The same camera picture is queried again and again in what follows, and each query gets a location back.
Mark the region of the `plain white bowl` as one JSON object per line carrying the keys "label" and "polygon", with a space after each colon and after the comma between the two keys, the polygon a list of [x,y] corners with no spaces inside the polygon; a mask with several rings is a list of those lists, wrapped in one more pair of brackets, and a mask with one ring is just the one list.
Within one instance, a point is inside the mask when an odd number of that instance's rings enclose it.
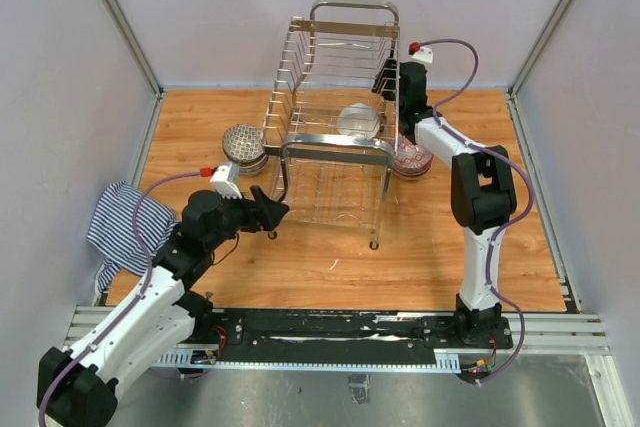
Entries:
{"label": "plain white bowl", "polygon": [[336,129],[341,135],[372,139],[380,128],[377,112],[364,103],[345,107],[336,121]]}

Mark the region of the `brown diamond pattern bowl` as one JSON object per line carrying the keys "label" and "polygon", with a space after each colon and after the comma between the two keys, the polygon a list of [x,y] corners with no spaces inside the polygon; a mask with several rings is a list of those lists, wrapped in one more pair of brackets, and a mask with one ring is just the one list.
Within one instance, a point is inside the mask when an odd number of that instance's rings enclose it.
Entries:
{"label": "brown diamond pattern bowl", "polygon": [[226,157],[237,164],[257,162],[265,155],[262,130],[251,124],[235,124],[225,131],[222,149]]}

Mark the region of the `red geometric pattern bowl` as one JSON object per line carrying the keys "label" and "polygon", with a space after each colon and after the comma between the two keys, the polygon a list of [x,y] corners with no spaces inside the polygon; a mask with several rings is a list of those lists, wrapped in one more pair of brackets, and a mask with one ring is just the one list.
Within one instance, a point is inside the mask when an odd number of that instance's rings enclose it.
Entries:
{"label": "red geometric pattern bowl", "polygon": [[412,143],[403,135],[399,136],[393,169],[413,170],[426,167],[431,168],[432,162],[433,154],[429,150]]}

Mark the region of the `black leaf coral bowl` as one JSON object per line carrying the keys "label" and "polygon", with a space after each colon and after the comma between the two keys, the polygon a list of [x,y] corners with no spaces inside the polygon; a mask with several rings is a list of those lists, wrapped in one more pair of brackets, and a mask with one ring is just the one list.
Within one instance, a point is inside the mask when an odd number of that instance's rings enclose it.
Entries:
{"label": "black leaf coral bowl", "polygon": [[230,159],[230,162],[238,167],[239,174],[244,176],[255,176],[260,174],[267,167],[268,161],[269,156],[266,154],[247,162],[240,162],[237,159]]}

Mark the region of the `red ikat pattern bowl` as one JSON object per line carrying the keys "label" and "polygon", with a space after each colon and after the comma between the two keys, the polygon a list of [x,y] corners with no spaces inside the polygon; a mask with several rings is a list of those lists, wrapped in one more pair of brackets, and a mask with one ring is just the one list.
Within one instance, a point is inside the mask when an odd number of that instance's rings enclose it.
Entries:
{"label": "red ikat pattern bowl", "polygon": [[429,172],[429,170],[429,167],[413,170],[393,169],[393,174],[402,180],[417,180],[425,176]]}

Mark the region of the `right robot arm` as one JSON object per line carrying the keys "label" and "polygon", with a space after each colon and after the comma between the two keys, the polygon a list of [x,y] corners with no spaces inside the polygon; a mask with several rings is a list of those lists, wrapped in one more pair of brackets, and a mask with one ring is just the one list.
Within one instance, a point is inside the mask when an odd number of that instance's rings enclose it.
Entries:
{"label": "right robot arm", "polygon": [[446,329],[466,347],[486,342],[508,349],[513,340],[506,303],[496,287],[501,244],[513,223],[517,166],[500,146],[478,144],[428,105],[427,70],[421,62],[384,61],[372,92],[395,100],[399,138],[427,151],[450,170],[450,206],[463,230],[464,274],[453,320]]}

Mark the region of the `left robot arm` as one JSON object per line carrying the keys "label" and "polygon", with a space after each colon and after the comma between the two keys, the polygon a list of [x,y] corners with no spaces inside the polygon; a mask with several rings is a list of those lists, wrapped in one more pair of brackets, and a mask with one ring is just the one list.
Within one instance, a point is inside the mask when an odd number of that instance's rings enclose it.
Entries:
{"label": "left robot arm", "polygon": [[124,393],[183,340],[200,343],[214,330],[213,305],[192,286],[214,263],[215,250],[240,232],[273,232],[290,208],[260,187],[252,196],[192,194],[182,219],[151,269],[117,307],[68,350],[40,359],[38,423],[105,426]]}

